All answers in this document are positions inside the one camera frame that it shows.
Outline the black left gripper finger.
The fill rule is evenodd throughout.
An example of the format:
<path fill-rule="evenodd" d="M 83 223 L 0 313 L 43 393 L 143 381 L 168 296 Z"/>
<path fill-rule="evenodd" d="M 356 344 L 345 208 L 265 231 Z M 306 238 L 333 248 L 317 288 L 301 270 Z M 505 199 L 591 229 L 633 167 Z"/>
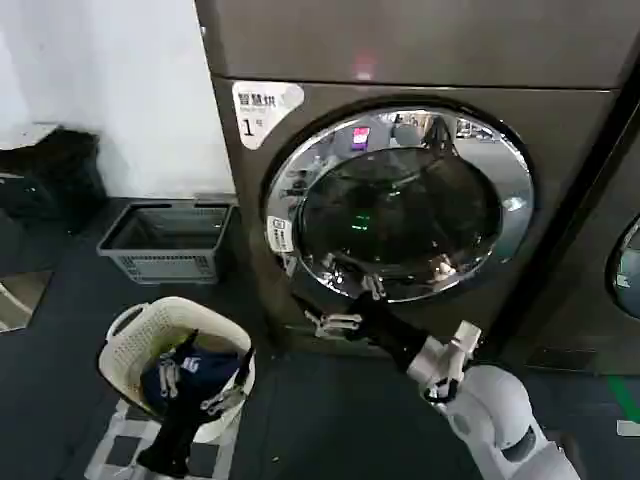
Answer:
<path fill-rule="evenodd" d="M 161 396 L 174 399 L 178 396 L 178 382 L 180 380 L 180 368 L 184 359 L 193 350 L 193 345 L 198 336 L 198 330 L 193 330 L 182 343 L 160 356 L 158 374 Z"/>
<path fill-rule="evenodd" d="M 233 378 L 233 385 L 224 388 L 220 393 L 201 402 L 201 410 L 206 414 L 223 414 L 240 405 L 248 396 L 246 385 L 251 373 L 254 349 L 250 348 L 244 355 L 241 365 Z"/>

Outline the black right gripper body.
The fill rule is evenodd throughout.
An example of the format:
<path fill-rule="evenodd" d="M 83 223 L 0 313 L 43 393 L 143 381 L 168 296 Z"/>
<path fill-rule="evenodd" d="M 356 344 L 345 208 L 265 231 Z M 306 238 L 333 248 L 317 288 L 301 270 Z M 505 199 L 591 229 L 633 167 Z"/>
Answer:
<path fill-rule="evenodd" d="M 387 352 L 398 369 L 406 372 L 422 350 L 429 333 L 398 318 L 384 300 L 363 293 L 351 304 L 351 314 L 361 318 L 351 340 L 368 340 Z"/>

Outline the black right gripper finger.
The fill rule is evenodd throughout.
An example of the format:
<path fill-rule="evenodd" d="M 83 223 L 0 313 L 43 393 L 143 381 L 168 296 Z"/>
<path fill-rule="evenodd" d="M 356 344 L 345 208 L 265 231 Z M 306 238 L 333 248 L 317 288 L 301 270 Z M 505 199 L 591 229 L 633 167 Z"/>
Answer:
<path fill-rule="evenodd" d="M 309 310 L 305 311 L 305 317 L 313 324 L 317 338 L 344 338 L 348 332 L 356 331 L 362 322 L 360 315 L 316 315 Z"/>
<path fill-rule="evenodd" d="M 362 277 L 362 288 L 364 291 L 369 292 L 374 300 L 386 298 L 386 290 L 382 279 L 377 274 L 364 274 Z"/>

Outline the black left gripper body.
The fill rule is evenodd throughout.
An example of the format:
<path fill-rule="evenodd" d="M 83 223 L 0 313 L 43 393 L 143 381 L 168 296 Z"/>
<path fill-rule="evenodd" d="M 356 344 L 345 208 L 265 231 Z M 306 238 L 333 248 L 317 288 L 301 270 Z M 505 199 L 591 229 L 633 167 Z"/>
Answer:
<path fill-rule="evenodd" d="M 158 434 L 136 463 L 156 474 L 188 474 L 191 444 L 202 424 L 202 402 L 195 395 L 170 400 Z"/>

